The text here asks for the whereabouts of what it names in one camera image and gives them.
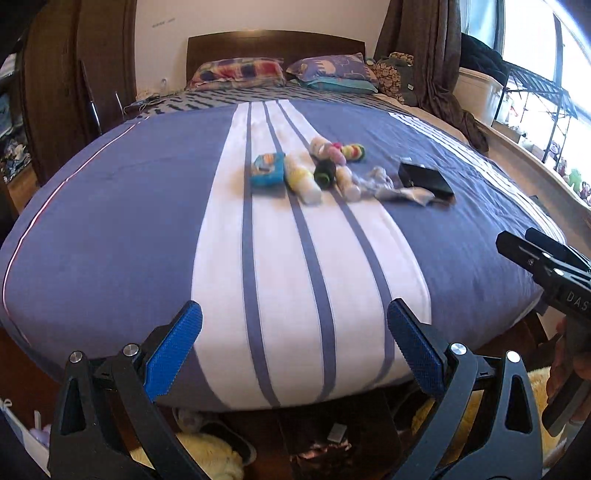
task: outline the silver bolt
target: silver bolt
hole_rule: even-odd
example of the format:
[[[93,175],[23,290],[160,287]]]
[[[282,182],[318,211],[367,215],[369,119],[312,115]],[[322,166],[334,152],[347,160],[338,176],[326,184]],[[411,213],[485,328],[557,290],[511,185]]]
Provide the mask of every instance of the silver bolt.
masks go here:
[[[78,350],[76,352],[72,352],[70,355],[70,362],[77,364],[80,360],[82,360],[82,352],[79,352]]]
[[[509,350],[507,352],[507,360],[509,360],[509,362],[513,362],[514,364],[518,364],[519,360],[521,360],[521,357],[519,356],[519,354],[517,352],[514,352],[513,350]]]
[[[461,343],[453,343],[452,344],[452,352],[456,355],[464,355],[468,349],[462,345]]]
[[[123,347],[123,354],[125,356],[134,356],[139,352],[139,347],[135,343],[130,343]]]

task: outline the yellow fur rug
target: yellow fur rug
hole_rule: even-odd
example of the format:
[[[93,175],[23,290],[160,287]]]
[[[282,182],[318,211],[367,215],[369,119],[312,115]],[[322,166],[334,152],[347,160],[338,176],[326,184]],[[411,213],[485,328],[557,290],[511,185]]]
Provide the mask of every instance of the yellow fur rug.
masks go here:
[[[534,391],[535,403],[538,407],[538,415],[540,417],[541,424],[542,412],[548,403],[546,382],[550,376],[550,367],[534,370],[533,372],[530,372],[528,376],[530,378],[531,388]],[[468,438],[468,434],[470,433],[470,429],[472,428],[472,424],[474,423],[474,419],[476,418],[476,412],[478,412],[478,406],[480,405],[481,399],[482,391],[474,392],[470,397],[470,401],[468,402],[468,406],[466,407],[466,411],[464,412],[460,426],[458,427],[457,432],[454,435],[453,440],[445,454],[445,457],[443,458],[443,463],[445,465],[454,462],[459,458],[462,448],[464,447],[464,444]],[[427,418],[427,415],[429,414],[433,404],[434,400],[428,400],[421,408],[418,409],[413,418],[413,424],[411,427],[413,435],[417,434],[420,426]],[[544,458],[546,458],[557,446],[560,436],[552,438],[543,426],[541,427],[541,430],[542,449],[544,452]]]
[[[177,438],[191,457],[212,480],[242,480],[242,458],[223,440],[203,433],[177,433]],[[132,458],[152,468],[142,448],[131,452]]]

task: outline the bed frame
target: bed frame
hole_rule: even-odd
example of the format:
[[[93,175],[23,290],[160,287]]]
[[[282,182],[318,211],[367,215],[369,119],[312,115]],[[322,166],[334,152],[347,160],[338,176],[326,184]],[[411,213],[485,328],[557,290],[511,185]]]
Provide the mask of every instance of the bed frame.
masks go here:
[[[245,30],[190,37],[187,45],[187,82],[207,61],[235,57],[283,59],[286,69],[296,60],[321,55],[362,53],[365,43],[351,38],[321,33],[286,30]]]

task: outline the hand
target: hand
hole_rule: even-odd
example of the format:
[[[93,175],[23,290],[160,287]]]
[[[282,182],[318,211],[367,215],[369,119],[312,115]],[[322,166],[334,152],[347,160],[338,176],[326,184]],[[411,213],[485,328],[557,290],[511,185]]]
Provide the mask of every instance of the hand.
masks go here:
[[[566,382],[569,371],[565,366],[566,361],[566,340],[564,333],[566,331],[566,318],[562,319],[556,326],[556,331],[563,337],[556,342],[556,351],[554,354],[554,362],[550,367],[550,377],[546,383],[546,393],[548,399],[551,398],[558,389]],[[583,353],[577,355],[573,359],[573,368],[575,373],[584,380],[591,380],[591,353]],[[582,421],[587,420],[591,414],[591,395],[585,399],[579,409],[573,415],[572,420]]]

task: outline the blue bedspread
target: blue bedspread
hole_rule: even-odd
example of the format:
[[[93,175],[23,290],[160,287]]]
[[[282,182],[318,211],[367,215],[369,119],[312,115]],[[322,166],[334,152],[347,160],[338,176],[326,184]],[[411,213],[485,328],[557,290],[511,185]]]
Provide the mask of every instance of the blue bedspread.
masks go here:
[[[307,207],[249,187],[284,151],[309,166],[317,134],[365,146],[351,168],[439,169],[455,204],[363,200]],[[564,236],[496,166],[399,112],[269,100],[127,122],[78,153],[32,199],[0,251],[2,324],[48,372],[69,353],[114,354],[188,299],[203,330],[161,399],[202,410],[307,404],[409,370],[384,322],[403,297],[447,340],[479,345],[540,297],[496,252],[503,230]]]

